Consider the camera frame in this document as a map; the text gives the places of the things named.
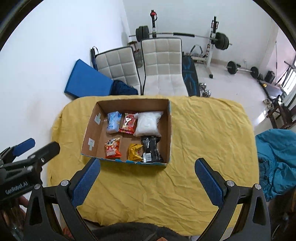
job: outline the wrinkled yellow fabric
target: wrinkled yellow fabric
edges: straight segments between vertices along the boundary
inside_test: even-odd
[[[147,96],[84,97],[69,103],[53,125],[60,154],[48,165],[48,185],[58,185],[83,168],[84,133],[97,101]],[[171,160],[166,168],[101,161],[101,172],[84,204],[83,218],[110,225],[143,222],[166,226],[181,235],[199,235],[217,211],[194,172],[203,157],[225,180],[253,186],[259,181],[252,125],[243,107],[229,100],[169,97]],[[229,226],[234,226],[237,208]]]

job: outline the yellow snack bag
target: yellow snack bag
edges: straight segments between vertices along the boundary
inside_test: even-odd
[[[143,145],[140,144],[130,144],[128,147],[128,160],[130,161],[142,161],[143,158],[140,156],[139,152]]]

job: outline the white quilted chair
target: white quilted chair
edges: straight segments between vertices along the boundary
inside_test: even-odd
[[[112,80],[121,80],[142,93],[132,47],[121,47],[96,55],[98,71]]]
[[[182,77],[182,43],[179,38],[141,41],[145,95],[188,96]]]

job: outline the cardboard box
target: cardboard box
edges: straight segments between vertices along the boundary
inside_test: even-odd
[[[164,163],[143,163],[129,161],[128,147],[130,144],[142,144],[141,137],[135,137],[127,133],[108,134],[106,132],[108,126],[107,114],[119,111],[123,114],[121,123],[124,119],[125,112],[147,112],[147,111],[163,111],[158,122],[158,130],[161,139],[157,144],[159,152],[164,159]],[[105,142],[112,138],[120,137],[119,151],[122,154],[120,159],[105,158]],[[126,162],[142,165],[162,165],[166,166],[170,162],[170,144],[171,144],[171,113],[170,101],[168,99],[117,99],[99,101],[96,103],[89,123],[86,128],[81,154],[89,157],[96,157],[100,160]]]

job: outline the chair backrest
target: chair backrest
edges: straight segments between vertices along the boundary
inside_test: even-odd
[[[132,47],[121,47],[96,55],[98,71],[113,79],[121,80],[138,90],[141,94],[141,82]]]
[[[141,41],[145,74],[182,74],[180,38],[155,38]]]

